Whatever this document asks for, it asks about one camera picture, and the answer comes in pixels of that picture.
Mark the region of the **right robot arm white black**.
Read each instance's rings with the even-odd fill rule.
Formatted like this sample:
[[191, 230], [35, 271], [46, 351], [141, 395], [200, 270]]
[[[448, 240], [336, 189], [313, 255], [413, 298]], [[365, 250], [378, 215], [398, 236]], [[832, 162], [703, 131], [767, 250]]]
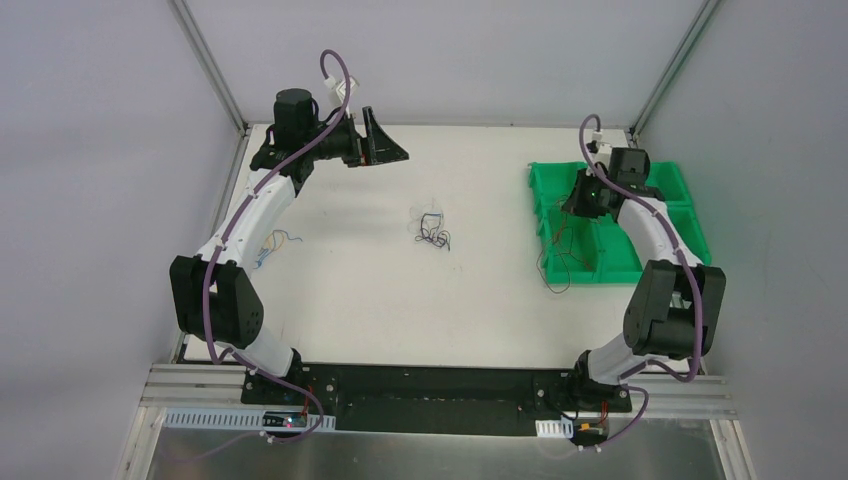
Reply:
[[590, 410], [625, 395], [628, 379], [648, 366], [692, 381], [713, 342], [726, 276], [705, 265], [673, 225], [664, 194], [647, 183], [646, 151], [598, 140], [581, 150], [587, 165], [565, 211], [587, 219], [610, 216], [643, 266], [621, 333], [582, 353], [565, 381], [572, 404]]

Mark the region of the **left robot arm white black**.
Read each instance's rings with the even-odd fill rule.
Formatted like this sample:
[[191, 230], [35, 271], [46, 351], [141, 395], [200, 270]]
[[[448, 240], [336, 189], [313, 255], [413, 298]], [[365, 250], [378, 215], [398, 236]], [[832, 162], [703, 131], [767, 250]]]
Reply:
[[343, 106], [322, 120], [309, 91], [279, 91], [274, 121], [249, 164], [235, 210], [196, 254], [176, 257], [169, 268], [179, 329], [206, 342], [213, 358], [229, 352], [269, 373], [266, 389], [281, 404], [303, 396], [305, 378], [291, 368], [298, 353], [273, 339], [263, 325], [264, 307], [251, 282], [254, 264], [315, 162], [340, 159], [357, 168], [408, 159], [371, 107], [363, 108], [362, 121], [365, 131], [359, 133]]

